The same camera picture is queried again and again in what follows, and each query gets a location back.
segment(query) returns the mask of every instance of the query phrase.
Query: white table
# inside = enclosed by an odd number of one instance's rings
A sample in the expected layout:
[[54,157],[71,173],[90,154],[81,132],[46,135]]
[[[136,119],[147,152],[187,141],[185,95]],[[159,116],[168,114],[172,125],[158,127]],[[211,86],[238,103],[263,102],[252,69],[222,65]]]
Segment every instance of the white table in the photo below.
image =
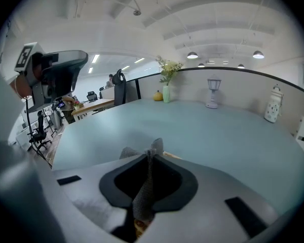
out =
[[84,106],[81,107],[79,110],[74,110],[72,112],[72,115],[74,116],[75,121],[78,122],[79,120],[81,120],[81,115],[103,107],[113,105],[113,102],[114,99],[98,99],[94,102],[84,104]]
[[232,175],[279,214],[304,198],[304,152],[284,127],[248,111],[198,102],[141,99],[69,125],[53,169],[117,160],[124,147],[143,152],[159,137],[165,151]]

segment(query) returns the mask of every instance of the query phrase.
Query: ceiling light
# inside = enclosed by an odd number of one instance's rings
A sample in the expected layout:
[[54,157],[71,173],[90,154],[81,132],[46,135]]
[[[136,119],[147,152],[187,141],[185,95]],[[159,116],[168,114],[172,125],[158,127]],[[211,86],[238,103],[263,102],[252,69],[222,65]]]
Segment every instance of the ceiling light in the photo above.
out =
[[196,58],[198,58],[198,55],[197,55],[196,52],[192,51],[192,52],[188,53],[187,58],[189,58],[189,59],[196,59]]
[[253,57],[254,57],[255,59],[263,59],[263,58],[264,58],[264,55],[263,55],[263,53],[262,53],[261,51],[255,51],[255,52],[253,53]]
[[144,59],[144,58],[138,59],[138,60],[136,60],[134,63],[138,63],[138,62],[142,61],[143,59]]
[[93,57],[92,63],[96,63],[98,57],[99,57],[99,54],[96,54],[96,55]]

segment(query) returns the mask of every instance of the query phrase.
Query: vase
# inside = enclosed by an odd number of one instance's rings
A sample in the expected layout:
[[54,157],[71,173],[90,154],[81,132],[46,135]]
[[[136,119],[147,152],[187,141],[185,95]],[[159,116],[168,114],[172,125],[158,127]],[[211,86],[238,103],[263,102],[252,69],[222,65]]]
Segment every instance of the vase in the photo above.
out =
[[170,89],[169,86],[163,86],[163,101],[165,103],[170,102]]

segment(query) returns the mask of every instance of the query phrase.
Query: wooden desk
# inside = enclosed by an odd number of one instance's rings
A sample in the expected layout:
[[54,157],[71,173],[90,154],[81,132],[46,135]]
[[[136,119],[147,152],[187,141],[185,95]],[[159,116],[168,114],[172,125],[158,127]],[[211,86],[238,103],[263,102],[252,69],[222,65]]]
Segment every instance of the wooden desk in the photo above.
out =
[[74,116],[76,122],[78,122],[79,116],[88,112],[113,105],[114,99],[98,99],[97,101],[86,103],[79,110],[74,110],[71,114]]
[[279,214],[303,201],[304,152],[286,128],[246,110],[199,102],[140,99],[68,125],[53,170],[117,160],[126,146],[144,152],[156,138],[183,160],[232,175]]

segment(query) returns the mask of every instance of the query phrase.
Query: lamp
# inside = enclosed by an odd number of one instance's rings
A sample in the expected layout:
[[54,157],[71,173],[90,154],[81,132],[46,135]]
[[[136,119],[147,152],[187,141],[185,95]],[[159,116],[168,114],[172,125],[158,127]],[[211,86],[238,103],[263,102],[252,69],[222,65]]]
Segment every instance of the lamp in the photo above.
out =
[[255,51],[255,52],[253,53],[253,57],[254,57],[255,59],[263,59],[263,58],[264,58],[264,55],[263,55],[263,53],[262,53],[261,51]]
[[192,51],[192,52],[188,53],[187,58],[189,58],[189,59],[196,59],[196,58],[198,58],[198,55],[197,55],[196,52]]
[[206,103],[206,107],[211,109],[216,109],[218,105],[215,102],[215,91],[219,89],[219,85],[221,84],[221,79],[219,79],[215,75],[212,75],[210,78],[207,79],[207,81],[208,81],[208,87],[212,91],[212,94],[211,94],[211,101]]

